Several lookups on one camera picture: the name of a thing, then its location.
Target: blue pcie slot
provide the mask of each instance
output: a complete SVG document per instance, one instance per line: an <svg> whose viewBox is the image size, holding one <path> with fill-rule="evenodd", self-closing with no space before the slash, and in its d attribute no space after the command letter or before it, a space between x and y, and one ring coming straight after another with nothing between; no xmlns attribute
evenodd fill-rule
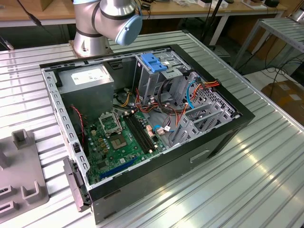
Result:
<svg viewBox="0 0 304 228"><path fill-rule="evenodd" d="M119 171L121 171L121 170L124 170L124 169L130 167L131 165L133 165L133 163L135 162L135 160L136 160L137 158L138 158L138 157L133 158L132 160L126 162L125 164L122 164L122 165L120 165L120 166L118 166L118 167L116 167L116 168L114 168L114 169L111 169L111 170L109 170L109 171L107 171L107 172L105 172L105 173L100 174L100 175L99 175L99 178L102 179L102 178L111 176L111 175L113 175L113 174L115 174L115 173L117 173L117 172L119 172Z"/></svg>

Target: slotted aluminum surface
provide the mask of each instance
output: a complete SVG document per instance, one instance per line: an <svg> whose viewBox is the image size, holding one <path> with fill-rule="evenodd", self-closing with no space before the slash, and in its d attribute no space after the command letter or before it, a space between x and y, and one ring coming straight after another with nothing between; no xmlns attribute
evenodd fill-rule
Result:
<svg viewBox="0 0 304 228"><path fill-rule="evenodd" d="M304 135L190 34L139 36L114 52L179 44L256 116L217 156L97 227L300 227L304 221ZM75 58L69 45L0 53L0 137L35 133L50 200L1 228L95 227L78 213L63 171L67 157L38 64Z"/></svg>
<svg viewBox="0 0 304 228"><path fill-rule="evenodd" d="M261 27L304 52L304 25L290 18L262 19L259 23Z"/></svg>

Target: workbench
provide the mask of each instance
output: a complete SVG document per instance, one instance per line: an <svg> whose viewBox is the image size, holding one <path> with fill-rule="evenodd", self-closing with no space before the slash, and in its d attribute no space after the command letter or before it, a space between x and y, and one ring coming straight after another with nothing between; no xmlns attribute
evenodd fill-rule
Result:
<svg viewBox="0 0 304 228"><path fill-rule="evenodd" d="M215 45L229 16L238 15L258 15L258 14L275 14L276 18L280 18L286 7L279 4L276 8L252 9L244 5L241 0L235 0L235 3L229 4L227 8L218 10L216 16L221 17L216 31L212 37L210 45ZM154 2L151 4L151 14L143 10L143 19L168 19L168 18L195 18L206 17L209 7L201 7L197 4L191 4L183 7L173 2ZM30 11L43 25L57 24L75 24L74 6L71 0L54 0L43 12ZM21 7L6 6L0 9L0 28L1 27L17 27L17 26L34 26L35 24L29 20Z"/></svg>
<svg viewBox="0 0 304 228"><path fill-rule="evenodd" d="M289 55L293 52L294 48L299 50L300 52L304 53L304 25L300 24L290 18L280 18L280 19L259 19L255 26L252 28L251 32L249 33L247 39L245 40L243 46L239 50L236 56L236 60L233 64L233 67L236 68L243 57L243 54L247 50L250 42L255 37L257 32L263 28L266 30L261 41L255 47L256 50L259 50L263 43L266 41L266 38L270 36L270 34L275 35L279 39L285 41L287 44L290 45L289 50L280 60L280 66L285 61Z"/></svg>
<svg viewBox="0 0 304 228"><path fill-rule="evenodd" d="M191 34L139 36L112 50L179 44L219 79L255 118L222 152L98 227L295 227L304 221L304 128ZM68 156L39 64L75 59L69 44L0 53L0 137L18 129L35 134L49 202L1 224L19 227L95 227L78 213L63 170Z"/></svg>

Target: open computer tower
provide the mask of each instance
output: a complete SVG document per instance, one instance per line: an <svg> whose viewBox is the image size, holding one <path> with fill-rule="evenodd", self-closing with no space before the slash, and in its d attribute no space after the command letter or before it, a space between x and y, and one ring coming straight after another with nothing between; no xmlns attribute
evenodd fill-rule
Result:
<svg viewBox="0 0 304 228"><path fill-rule="evenodd" d="M254 115L178 45L41 65L78 211L98 224L193 169Z"/></svg>

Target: metal case frame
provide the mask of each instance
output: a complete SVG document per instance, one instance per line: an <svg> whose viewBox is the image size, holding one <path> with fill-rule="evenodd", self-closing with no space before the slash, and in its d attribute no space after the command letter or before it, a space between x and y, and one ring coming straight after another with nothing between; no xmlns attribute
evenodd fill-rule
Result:
<svg viewBox="0 0 304 228"><path fill-rule="evenodd" d="M141 49L132 51L132 53L144 51L157 52L157 50L164 48L169 48L176 52L177 55L190 65L205 81L215 80L178 45L157 47L153 50L151 50L151 48ZM69 123L69 119L66 117L64 118L66 111L60 94L54 89L54 85L52 85L53 83L58 83L58 81L56 78L52 77L52 73L50 72L56 72L63 69L68 70L97 60L104 60L110 56L116 56L116 58L124 55L128 56L128 53L130 52L116 53L103 57L81 58L73 60L72 63L71 61L63 61L40 65L46 86L49 90L48 94L52 101L54 113L59 122L60 130L64 132L65 135L70 136L69 138L64 139L65 143L69 145L69 148L67 149L70 152L72 159L76 161L76 165L78 166L77 172L82 174L81 176L84 179L84 182L87 180L85 175L83 175L83 172L85 172L85 170L87 171L88 166L85 166L84 163L80 161L86 161L86 159L84 159L84 153L82 151L80 153L75 153L74 148L71 146L74 143L79 143L79 140L77 139L73 128L67 129L65 127L67 124L71 123ZM254 115L222 85L216 88L216 92L235 108L240 117L219 128L213 129L190 142L174 146L159 157L138 167L133 167L115 178L109 178L109 181L103 182L101 185L95 187L87 186L86 189L88 191L96 224L123 208L130 206L173 179L190 171L208 157L217 154L234 135L254 118Z"/></svg>

